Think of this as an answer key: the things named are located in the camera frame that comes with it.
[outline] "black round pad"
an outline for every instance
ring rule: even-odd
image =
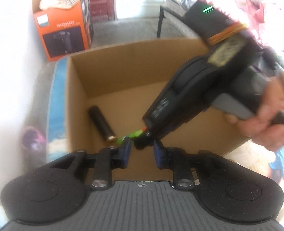
[[[203,180],[197,191],[201,205],[231,222],[254,224],[275,218],[284,199],[280,186],[248,169],[241,173],[244,169],[222,169]]]
[[[262,190],[258,185],[249,181],[233,181],[226,186],[226,193],[236,200],[250,201],[260,197]]]
[[[50,200],[58,194],[58,185],[51,181],[35,181],[25,186],[23,195],[31,201]]]
[[[9,182],[1,202],[10,219],[47,224],[75,212],[86,198],[86,189],[66,169],[37,170]]]

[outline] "red door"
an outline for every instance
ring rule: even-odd
[[[112,21],[114,17],[114,0],[90,0],[92,21]]]

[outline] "green light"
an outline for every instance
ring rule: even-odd
[[[209,11],[210,9],[212,9],[212,6],[209,6],[208,8],[204,9],[203,12]]]

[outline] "ribbed gray surface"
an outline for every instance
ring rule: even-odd
[[[167,181],[116,181],[94,192],[81,210],[46,226],[9,223],[3,231],[284,231],[276,221],[236,225],[207,213],[190,192],[176,191]]]

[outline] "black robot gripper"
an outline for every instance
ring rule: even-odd
[[[154,140],[159,169],[173,180],[115,181],[127,167],[132,141],[97,154],[77,150],[9,182],[1,201],[11,220],[2,231],[277,230],[284,194],[271,179],[209,151],[187,154]],[[89,168],[92,178],[86,184]],[[192,170],[199,183],[195,184]]]
[[[120,147],[103,148],[97,154],[77,150],[10,181],[1,193],[7,216],[31,224],[66,218],[85,203],[92,191],[112,186],[111,170],[127,167],[130,150],[129,138]],[[85,185],[90,168],[91,183]]]

